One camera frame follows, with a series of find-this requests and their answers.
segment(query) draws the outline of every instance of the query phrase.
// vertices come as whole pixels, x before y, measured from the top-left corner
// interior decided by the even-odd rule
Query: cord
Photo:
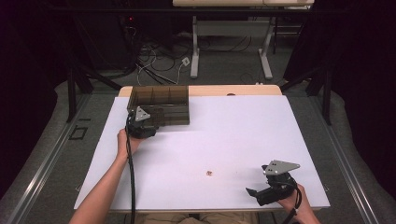
[[[250,77],[249,80],[244,80],[244,77]],[[245,85],[249,85],[251,84],[251,82],[254,83],[260,83],[260,79],[258,78],[256,81],[254,81],[253,76],[250,73],[244,73],[241,76],[239,76],[239,80],[241,80],[241,82],[243,82]]]
[[[125,214],[125,216],[124,216],[124,220],[123,220],[123,222],[122,222],[122,223],[124,223],[124,224],[125,224],[127,215],[128,215],[128,214]]]
[[[147,65],[144,65],[143,67],[139,67],[139,71],[137,72],[137,74],[139,74],[139,73],[142,71],[142,69],[147,68],[147,67],[149,67],[150,65],[154,64],[155,61],[157,60],[157,54],[155,53],[155,51],[154,51],[154,50],[151,50],[150,52],[153,52],[153,53],[154,53],[154,58],[151,60],[151,63],[149,63],[149,64],[147,64]]]
[[[165,68],[165,69],[159,69],[159,68],[155,68],[154,64],[151,65],[151,68],[154,69],[157,72],[167,72],[170,71],[173,67],[175,67],[175,59],[171,59],[172,60],[172,65],[169,68]]]
[[[235,46],[233,46],[231,49],[201,49],[201,51],[205,51],[205,52],[242,52],[245,49],[247,49],[250,44],[251,44],[251,36],[249,37],[249,41],[247,43],[247,45],[243,48],[243,49],[239,49],[239,50],[235,50],[238,46],[240,46],[248,37],[245,36],[241,41],[239,41]]]
[[[162,53],[163,55],[167,56],[168,58],[175,60],[175,59],[181,59],[183,56],[185,56],[186,54],[188,54],[189,51],[192,49],[192,48],[186,47],[186,46],[184,46],[184,45],[182,45],[182,44],[177,44],[177,45],[178,45],[178,46],[181,46],[181,47],[183,47],[183,48],[185,48],[185,49],[187,49],[187,50],[186,50],[184,53],[182,53],[181,55],[177,55],[177,56],[174,56],[174,55],[170,55],[170,54],[168,54],[168,53],[165,53],[165,52],[161,51],[160,49],[158,49],[158,51],[159,51],[160,53]]]
[[[298,208],[301,205],[301,202],[303,201],[303,194],[301,193],[301,191],[299,190],[297,185],[292,185],[290,183],[286,183],[286,182],[277,182],[277,181],[271,181],[268,182],[268,184],[272,185],[272,184],[277,184],[277,185],[287,185],[290,186],[292,188],[294,188],[295,190],[297,190],[297,197],[296,197],[296,202],[294,207],[291,209],[289,215],[286,217],[286,219],[282,222],[282,224],[288,224],[291,219],[297,215],[298,212]]]
[[[134,218],[136,213],[136,197],[135,197],[135,188],[134,188],[134,162],[132,160],[131,142],[129,140],[129,130],[128,130],[128,124],[131,118],[132,118],[132,113],[129,113],[126,119],[125,132],[126,132],[126,149],[128,152],[129,170],[131,173],[131,224],[134,224]]]
[[[137,83],[139,84],[139,86],[142,86],[142,83],[140,83],[139,74],[136,75],[136,80],[137,80]]]
[[[162,83],[159,79],[166,82],[167,84],[177,84],[175,81],[173,81],[167,77],[164,77],[164,76],[161,76],[159,74],[152,72],[151,70],[147,69],[147,67],[143,66],[143,64],[141,64],[141,63],[137,63],[136,65],[139,68],[141,68],[141,70],[145,71],[146,74],[148,74],[152,79],[154,79],[160,85],[163,85],[164,83]],[[137,74],[137,82],[139,83],[140,86],[142,85],[139,80],[139,73]]]
[[[277,224],[274,212],[271,212],[271,217],[272,217],[274,223]]]
[[[265,0],[262,0],[262,4],[265,5],[266,7],[269,7],[269,6],[265,3]]]
[[[178,81],[180,80],[180,69],[181,69],[181,66],[183,66],[183,63],[180,65],[180,67],[178,68],[178,71],[177,71],[177,82],[176,82],[176,84],[178,84]]]

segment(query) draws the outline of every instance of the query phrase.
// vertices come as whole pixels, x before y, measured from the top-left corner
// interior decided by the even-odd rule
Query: black cable
[[[181,46],[181,47],[183,47],[183,48],[187,48],[187,50],[184,52],[184,53],[182,53],[181,55],[179,55],[179,56],[174,56],[174,55],[170,55],[170,54],[168,54],[168,53],[165,53],[165,52],[163,52],[163,51],[161,51],[161,50],[159,50],[158,49],[158,51],[160,52],[160,53],[162,53],[163,55],[165,55],[165,56],[168,56],[168,58],[170,58],[170,59],[181,59],[183,56],[185,56],[189,51],[190,51],[190,49],[189,49],[189,47],[186,47],[186,46],[183,46],[183,45],[181,45],[181,44],[177,44],[178,46]]]
[[[174,68],[175,67],[175,64],[176,64],[176,60],[175,59],[171,59],[172,60],[172,65],[169,67],[169,68],[166,68],[166,69],[158,69],[158,68],[155,68],[153,65],[153,63],[150,65],[150,67],[152,68],[152,69],[154,69],[155,71],[157,71],[157,72],[167,72],[167,71],[169,71],[169,70],[171,70],[172,68]]]
[[[123,222],[122,222],[122,223],[124,223],[124,224],[125,224],[125,221],[126,221],[126,217],[127,217],[127,214],[125,214],[124,220],[123,220]]]
[[[120,73],[120,74],[109,75],[109,76],[106,76],[106,75],[104,75],[104,74],[100,74],[100,75],[101,75],[102,77],[106,77],[106,78],[108,78],[108,79],[110,79],[110,80],[113,80],[113,79],[117,79],[117,78],[120,78],[120,77],[126,77],[126,76],[132,74],[133,71],[134,71],[134,69],[128,68],[127,70],[125,70],[123,73]],[[91,78],[91,79],[97,79],[96,77],[90,76],[89,74],[87,74],[86,76],[87,76],[88,78]]]
[[[277,224],[274,212],[271,212],[271,217],[272,217],[274,223]]]
[[[144,67],[143,64],[141,64],[141,63],[138,63],[137,66],[141,67],[141,69],[142,69],[143,71],[145,71],[146,74],[148,74],[152,79],[154,79],[154,80],[155,80],[156,82],[158,82],[160,85],[163,85],[163,83],[162,83],[160,80],[158,80],[157,78],[160,78],[162,81],[164,81],[164,82],[166,82],[166,83],[168,83],[168,84],[176,84],[175,81],[173,81],[173,80],[171,80],[171,79],[169,79],[169,78],[167,78],[167,77],[163,77],[163,76],[160,76],[160,75],[158,75],[158,74],[152,72],[151,70],[147,69],[147,67]]]
[[[295,190],[297,190],[297,197],[296,197],[296,202],[294,207],[291,209],[289,215],[286,217],[286,219],[282,222],[282,224],[288,224],[291,219],[297,215],[297,210],[301,205],[301,202],[303,201],[303,194],[301,193],[300,189],[298,188],[297,185],[292,185],[290,183],[286,183],[286,182],[277,182],[277,181],[271,181],[268,182],[268,184],[272,185],[272,184],[277,184],[277,185],[287,185],[290,186],[292,188],[294,188]]]
[[[142,55],[141,54],[139,54],[139,60],[140,60],[140,62],[148,62],[149,61],[149,58],[151,57],[151,56],[155,56],[155,55],[152,55],[152,54],[149,54],[149,55],[143,55],[143,56],[147,56],[148,58],[145,60],[145,59],[143,59],[142,58]]]
[[[209,40],[203,39],[203,38],[199,38],[199,37],[198,37],[198,40],[199,40],[199,43],[198,43],[198,48],[199,49],[209,49],[210,48],[210,41]],[[205,41],[207,43],[207,46],[205,46],[205,47],[202,46],[202,42],[203,41]]]
[[[247,38],[248,37],[245,36],[241,41],[239,41],[231,49],[225,49],[225,50],[222,50],[222,49],[201,49],[201,51],[204,51],[204,52],[242,52],[242,51],[244,51],[245,49],[247,49],[250,46],[251,37],[249,38],[248,44],[243,49],[239,49],[239,50],[234,50],[234,49],[236,49],[238,46],[240,46]]]
[[[128,131],[128,124],[130,119],[132,118],[132,113],[128,114],[126,119],[126,148],[128,152],[128,162],[129,162],[129,170],[131,173],[131,224],[134,224],[134,218],[136,213],[136,197],[135,197],[135,188],[134,188],[134,162],[132,160],[132,151],[131,151],[131,143],[129,140],[129,131]]]
[[[245,80],[243,79],[243,77],[250,77],[250,80],[249,80],[249,81],[245,81]],[[239,80],[241,80],[241,82],[243,82],[245,85],[250,85],[250,84],[251,84],[250,81],[254,81],[254,78],[253,78],[253,76],[252,76],[250,73],[244,73],[244,74],[242,74],[242,75],[239,77]]]

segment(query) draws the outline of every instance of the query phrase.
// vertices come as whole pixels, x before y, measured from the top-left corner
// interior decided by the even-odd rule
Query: gray floor
[[[260,39],[252,39],[249,47],[241,52],[205,52],[204,49],[230,49],[241,37],[206,38],[201,40],[201,58],[199,76],[190,78],[189,67],[183,67],[180,73],[180,85],[214,84],[264,84],[283,83],[282,74],[286,68],[295,38],[280,37],[276,55],[269,54],[269,63],[274,78],[265,80],[261,69],[257,49]],[[242,49],[248,44],[248,38]],[[186,48],[175,46],[175,54],[183,55]],[[189,51],[185,56],[191,58]],[[166,72],[158,72],[173,80],[177,79],[177,69],[181,59]],[[154,63],[157,69],[169,68],[172,60],[159,57]],[[122,86],[138,85],[137,72],[127,77],[114,79]],[[141,73],[142,85],[153,85],[148,76]],[[116,91],[103,83],[92,81],[95,91],[91,95],[79,94],[80,110],[77,117],[66,124],[67,86],[61,84],[58,92],[58,104],[51,121],[43,132],[29,160],[17,179],[0,202],[1,223],[67,223],[73,214],[74,202],[78,196],[78,187],[85,178],[92,154],[106,122]],[[320,96],[307,97],[304,94],[306,83],[299,84],[284,92],[288,96],[297,122],[301,128],[308,150],[325,186],[331,207],[317,211],[323,223],[393,223],[396,220],[396,202],[381,189],[375,178],[361,160],[353,145],[342,99],[332,94],[332,126],[327,126],[319,114]],[[75,126],[87,128],[82,140],[69,140],[69,131]],[[56,154],[51,160],[49,155]],[[51,163],[48,175],[40,176],[43,162]],[[37,194],[29,194],[28,186],[40,179]],[[274,212],[276,220],[282,221],[283,212]],[[261,213],[261,223],[275,223],[271,214]],[[109,214],[108,223],[123,223],[124,214]]]

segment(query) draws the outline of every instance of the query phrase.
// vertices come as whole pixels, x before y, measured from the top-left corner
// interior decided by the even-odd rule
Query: forearm
[[[289,213],[294,206],[296,205],[296,198],[302,197],[301,204],[297,210],[296,216],[293,218],[297,220],[301,224],[309,223],[309,224],[318,224],[320,223],[317,217],[314,214],[314,211],[309,204],[308,197],[306,196],[305,189],[302,185],[298,185],[298,189],[301,192],[301,195],[298,196],[297,190],[295,190],[288,198],[279,200],[278,202],[286,209]]]
[[[116,158],[81,203],[70,223],[104,223],[120,182],[126,158]]]

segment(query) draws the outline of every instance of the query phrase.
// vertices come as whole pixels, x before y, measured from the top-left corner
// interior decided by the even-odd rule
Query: human hand
[[[320,223],[317,217],[315,216],[314,211],[311,208],[311,205],[309,204],[308,198],[306,197],[305,188],[300,184],[297,184],[297,188],[300,190],[302,194],[301,195],[302,201],[300,207],[297,209],[298,210],[297,215],[294,216],[294,219],[299,221],[301,224]],[[296,204],[296,198],[297,198],[297,190],[295,189],[294,192],[288,198],[279,200],[277,202],[280,205],[282,205],[287,212],[290,212],[291,209],[293,209]]]
[[[126,160],[128,158],[128,150],[127,150],[127,134],[125,132],[125,129],[121,129],[119,133],[117,134],[118,138],[118,152],[117,152],[117,158],[121,158],[123,160]],[[137,151],[137,148],[139,147],[140,143],[143,142],[144,139],[136,139],[129,137],[129,142],[131,145],[131,153],[134,154]]]

